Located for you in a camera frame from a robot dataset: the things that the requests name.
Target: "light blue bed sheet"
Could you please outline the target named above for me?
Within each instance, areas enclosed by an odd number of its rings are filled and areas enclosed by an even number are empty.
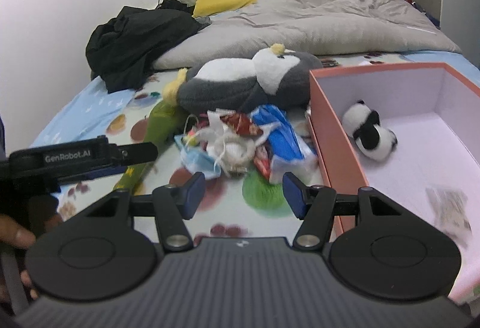
[[[104,81],[96,77],[50,121],[32,147],[87,140],[105,134],[110,122],[134,94],[134,90],[108,94]]]
[[[402,53],[402,55],[414,62],[446,62],[480,87],[480,70],[461,54],[423,50],[420,52]]]

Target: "black jacket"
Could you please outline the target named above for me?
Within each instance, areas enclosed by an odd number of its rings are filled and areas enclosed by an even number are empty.
[[[153,72],[152,62],[201,28],[178,10],[144,10],[125,6],[116,18],[99,25],[86,47],[92,71],[109,94],[139,89]]]

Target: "green plush toy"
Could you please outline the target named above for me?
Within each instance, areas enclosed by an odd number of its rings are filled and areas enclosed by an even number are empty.
[[[183,131],[187,116],[188,113],[181,107],[171,106],[165,103],[164,100],[161,100],[150,112],[143,142],[154,143],[160,155],[166,148],[169,139],[172,139],[175,134]],[[153,162],[128,167],[113,189],[128,189],[130,192],[135,191],[135,187],[141,182],[146,170],[148,170],[152,164]]]

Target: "face mask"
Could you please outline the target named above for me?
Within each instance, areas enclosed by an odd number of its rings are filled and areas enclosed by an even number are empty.
[[[218,178],[222,174],[222,168],[215,163],[215,159],[211,158],[202,149],[185,146],[182,137],[183,134],[179,134],[174,139],[180,149],[180,160],[184,167],[192,175],[195,172],[203,172],[206,180]]]

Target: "gray comforter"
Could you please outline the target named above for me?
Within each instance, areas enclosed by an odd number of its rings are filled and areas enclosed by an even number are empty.
[[[460,48],[404,0],[258,0],[212,24],[154,62],[158,70],[217,58],[252,58],[282,43],[315,55]]]

